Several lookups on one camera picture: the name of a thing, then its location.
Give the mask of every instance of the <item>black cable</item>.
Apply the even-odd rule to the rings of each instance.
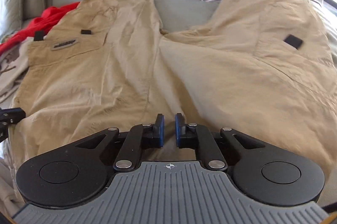
[[[333,212],[337,211],[337,202],[326,205],[326,206],[322,207],[322,209],[324,211],[326,211],[327,213],[333,213]]]

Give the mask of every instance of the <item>red garment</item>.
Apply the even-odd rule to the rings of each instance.
[[[75,9],[79,2],[71,3],[60,8],[54,6],[48,7],[43,11],[41,17],[33,19],[28,26],[18,31],[14,36],[9,38],[6,42],[0,44],[0,56],[2,53],[11,49],[13,46],[24,41],[27,37],[33,37],[36,31],[44,31],[46,35],[50,29],[56,25],[61,18],[64,17],[69,11]]]

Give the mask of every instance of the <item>brand logo patch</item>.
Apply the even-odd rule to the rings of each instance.
[[[57,43],[57,44],[53,44],[52,47],[50,48],[50,50],[55,51],[55,50],[60,50],[60,49],[63,49],[63,48],[67,48],[69,46],[74,45],[77,42],[78,42],[77,39],[71,39],[71,40],[67,40],[65,42],[60,42],[60,43]]]

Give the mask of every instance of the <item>silver screw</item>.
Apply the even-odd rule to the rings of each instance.
[[[212,160],[208,163],[208,165],[214,169],[221,169],[225,167],[225,163],[222,162],[221,160]]]
[[[132,162],[129,160],[119,160],[116,162],[116,167],[126,169],[132,166]]]

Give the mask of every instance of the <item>cargo pocket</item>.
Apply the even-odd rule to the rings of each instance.
[[[324,25],[306,0],[295,1],[269,4],[261,12],[253,56],[283,81],[332,95],[336,69]],[[303,40],[299,49],[284,42],[290,34]]]
[[[69,35],[67,38],[35,41],[28,50],[29,66],[48,66],[101,48],[107,33]]]

